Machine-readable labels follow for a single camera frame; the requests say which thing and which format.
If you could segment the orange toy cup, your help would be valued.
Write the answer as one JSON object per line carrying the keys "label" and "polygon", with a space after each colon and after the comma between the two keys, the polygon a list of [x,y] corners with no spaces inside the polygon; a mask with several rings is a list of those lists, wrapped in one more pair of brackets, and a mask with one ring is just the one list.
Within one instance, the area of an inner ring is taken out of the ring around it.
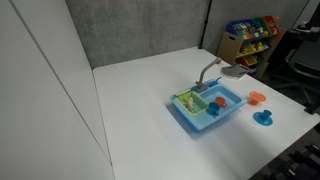
{"label": "orange toy cup", "polygon": [[225,108],[227,106],[226,101],[223,97],[216,97],[215,102],[222,108]]}

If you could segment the small white toy bottle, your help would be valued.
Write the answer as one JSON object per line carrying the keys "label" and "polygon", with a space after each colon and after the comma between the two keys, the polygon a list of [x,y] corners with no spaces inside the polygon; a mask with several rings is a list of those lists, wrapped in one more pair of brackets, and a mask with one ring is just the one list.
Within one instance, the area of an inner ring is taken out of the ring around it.
{"label": "small white toy bottle", "polygon": [[188,108],[189,111],[192,110],[192,106],[193,106],[193,98],[192,98],[192,97],[189,97],[189,98],[187,99],[187,108]]}

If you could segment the blue toy sink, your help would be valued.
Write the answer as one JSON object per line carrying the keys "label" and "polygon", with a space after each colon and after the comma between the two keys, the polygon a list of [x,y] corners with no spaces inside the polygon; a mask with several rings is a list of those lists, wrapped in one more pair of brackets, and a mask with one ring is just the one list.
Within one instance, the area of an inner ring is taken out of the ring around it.
{"label": "blue toy sink", "polygon": [[[203,92],[198,93],[195,87],[191,87],[170,97],[175,110],[195,132],[219,122],[247,103],[244,97],[219,80],[206,81],[205,85],[207,89]],[[220,108],[217,115],[214,115],[214,109],[210,105],[217,97],[222,97],[226,106]]]}

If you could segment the blue toy cup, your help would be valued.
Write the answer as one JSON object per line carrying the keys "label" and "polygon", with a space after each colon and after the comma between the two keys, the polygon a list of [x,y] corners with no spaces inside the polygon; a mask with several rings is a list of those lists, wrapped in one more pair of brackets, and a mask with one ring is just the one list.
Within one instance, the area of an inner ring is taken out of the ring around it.
{"label": "blue toy cup", "polygon": [[219,115],[219,110],[220,110],[220,106],[218,104],[216,104],[215,102],[211,102],[208,104],[208,113],[213,115],[213,116],[218,116]]}

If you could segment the orange toy plate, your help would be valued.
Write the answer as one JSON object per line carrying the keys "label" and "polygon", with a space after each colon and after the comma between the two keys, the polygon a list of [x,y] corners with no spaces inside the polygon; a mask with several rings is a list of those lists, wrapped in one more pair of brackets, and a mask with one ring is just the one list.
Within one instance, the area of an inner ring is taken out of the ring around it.
{"label": "orange toy plate", "polygon": [[266,100],[266,97],[260,92],[251,91],[249,93],[249,104],[250,105],[257,105],[261,102],[264,102],[265,100]]}

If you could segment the toy storage shelf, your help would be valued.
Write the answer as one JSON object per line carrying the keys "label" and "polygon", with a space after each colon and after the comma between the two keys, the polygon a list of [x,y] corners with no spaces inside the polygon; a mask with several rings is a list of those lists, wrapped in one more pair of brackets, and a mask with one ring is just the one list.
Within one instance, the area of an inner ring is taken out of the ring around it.
{"label": "toy storage shelf", "polygon": [[285,30],[278,16],[261,16],[230,21],[222,34],[217,55],[230,65],[240,64],[261,78]]}

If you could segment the blue toy plate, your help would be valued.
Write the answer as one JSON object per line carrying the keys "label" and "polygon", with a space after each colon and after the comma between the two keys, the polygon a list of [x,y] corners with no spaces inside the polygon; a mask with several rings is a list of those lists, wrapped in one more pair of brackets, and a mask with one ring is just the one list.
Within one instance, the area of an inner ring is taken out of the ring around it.
{"label": "blue toy plate", "polygon": [[255,112],[253,114],[253,119],[260,125],[271,126],[273,124],[271,115],[272,115],[271,111],[264,110],[263,112]]}

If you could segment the yellow-green dish rack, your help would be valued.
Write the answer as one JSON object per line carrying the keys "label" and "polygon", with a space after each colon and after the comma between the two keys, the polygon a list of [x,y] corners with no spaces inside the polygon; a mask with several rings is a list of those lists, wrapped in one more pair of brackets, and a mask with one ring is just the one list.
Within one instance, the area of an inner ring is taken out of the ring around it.
{"label": "yellow-green dish rack", "polygon": [[175,100],[191,116],[197,116],[208,108],[208,103],[194,91],[177,94]]}

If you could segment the black tripod pole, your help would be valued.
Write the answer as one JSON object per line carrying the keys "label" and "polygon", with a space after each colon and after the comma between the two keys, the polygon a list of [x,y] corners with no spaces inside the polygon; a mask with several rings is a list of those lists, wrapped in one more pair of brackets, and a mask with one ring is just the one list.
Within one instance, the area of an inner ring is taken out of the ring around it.
{"label": "black tripod pole", "polygon": [[203,28],[202,28],[202,32],[201,32],[201,36],[200,36],[200,42],[199,42],[199,45],[198,45],[199,49],[203,48],[203,41],[204,41],[204,37],[205,37],[205,33],[206,33],[207,24],[208,24],[208,21],[209,21],[212,1],[213,0],[208,0],[207,10],[206,10],[205,19],[204,19],[204,23],[203,23]]}

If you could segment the black office chair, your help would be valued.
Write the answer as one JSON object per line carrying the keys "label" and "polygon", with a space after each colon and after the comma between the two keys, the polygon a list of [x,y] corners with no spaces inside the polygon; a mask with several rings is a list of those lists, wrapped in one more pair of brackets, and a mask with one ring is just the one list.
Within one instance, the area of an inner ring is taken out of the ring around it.
{"label": "black office chair", "polygon": [[301,90],[305,111],[320,106],[320,2],[310,0],[272,57],[270,85],[275,90]]}

